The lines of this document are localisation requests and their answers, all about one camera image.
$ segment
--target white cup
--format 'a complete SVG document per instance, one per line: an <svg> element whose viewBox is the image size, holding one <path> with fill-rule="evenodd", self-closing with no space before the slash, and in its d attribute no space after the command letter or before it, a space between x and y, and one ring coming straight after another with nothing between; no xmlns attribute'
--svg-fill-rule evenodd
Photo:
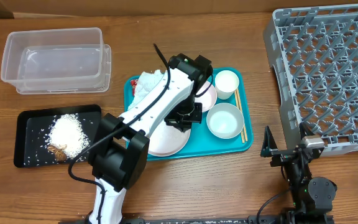
<svg viewBox="0 0 358 224"><path fill-rule="evenodd" d="M239 77L229 70L219 72L215 77L215 89L218 98L228 99L239 86Z"/></svg>

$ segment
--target white bowl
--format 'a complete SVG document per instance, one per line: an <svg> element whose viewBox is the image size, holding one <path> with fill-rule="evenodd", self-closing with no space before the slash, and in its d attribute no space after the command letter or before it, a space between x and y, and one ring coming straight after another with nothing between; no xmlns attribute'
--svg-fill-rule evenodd
<svg viewBox="0 0 358 224"><path fill-rule="evenodd" d="M206 124L216 137L230 139L241 133L244 127L244 117L236 106L230 103L220 103L209 110Z"/></svg>
<svg viewBox="0 0 358 224"><path fill-rule="evenodd" d="M204 92L209 87L210 84L211 83L209 81L205 81L204 85L200 88L200 90L198 90L197 94ZM195 98L195 102L203 104L202 112L204 113L215 105L216 99L217 99L217 94L216 94L215 87L211 85L211 87L207 90L207 92L204 95Z"/></svg>

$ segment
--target wooden chopsticks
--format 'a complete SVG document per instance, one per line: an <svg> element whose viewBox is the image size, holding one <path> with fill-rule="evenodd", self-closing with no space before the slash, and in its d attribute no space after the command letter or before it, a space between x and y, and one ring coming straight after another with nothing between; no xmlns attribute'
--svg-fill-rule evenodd
<svg viewBox="0 0 358 224"><path fill-rule="evenodd" d="M242 106L241 106L241 99L240 99L239 89L235 90L234 97L236 99L236 106L242 113ZM242 143L245 143L246 141L248 141L247 130L246 130L245 124L244 124L243 130L241 130L241 141L242 141Z"/></svg>

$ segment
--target blue tray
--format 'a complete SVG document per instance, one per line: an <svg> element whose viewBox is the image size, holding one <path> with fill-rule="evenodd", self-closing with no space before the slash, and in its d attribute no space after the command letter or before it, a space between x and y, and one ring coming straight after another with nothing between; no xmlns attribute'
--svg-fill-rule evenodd
<svg viewBox="0 0 358 224"><path fill-rule="evenodd" d="M195 157L195 156L208 156L208 155L216 155L223 154L229 152L243 152L251 147L254 142L254 134L252 133L252 126L250 122L250 116L248 112L248 104L246 98L246 91L244 86L242 85L242 77L239 71L234 68L215 68L213 75L214 77L222 70L230 70L234 72L240 80L239 85L239 93L242 105L242 113L244 115L244 121L247 129L247 137L248 141L245 143L241 142L240 134L232 139L219 139L215 135L213 135L207 125L206 125L206 115L208 112L203 113L203 120L201 124L194 123L191 127L191 134L189 141L186 146L183 147L182 150L175 153L171 156L166 157L157 157L148 155L148 161L156 161L162 159L179 159L179 158L187 158L187 157ZM137 79L139 76L130 78L124 86L124 107L125 110L128 110L128 106L134 100L134 96L132 96L132 87L131 80ZM231 103L236 105L236 99L234 98L234 94L227 100L220 100L219 98L216 100L216 103Z"/></svg>

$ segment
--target clear plastic container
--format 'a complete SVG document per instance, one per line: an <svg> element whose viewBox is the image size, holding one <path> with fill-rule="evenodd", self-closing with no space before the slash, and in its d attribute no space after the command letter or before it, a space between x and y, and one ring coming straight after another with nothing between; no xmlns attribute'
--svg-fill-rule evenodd
<svg viewBox="0 0 358 224"><path fill-rule="evenodd" d="M99 28L12 32L1 80L20 94L95 93L109 88L111 49Z"/></svg>

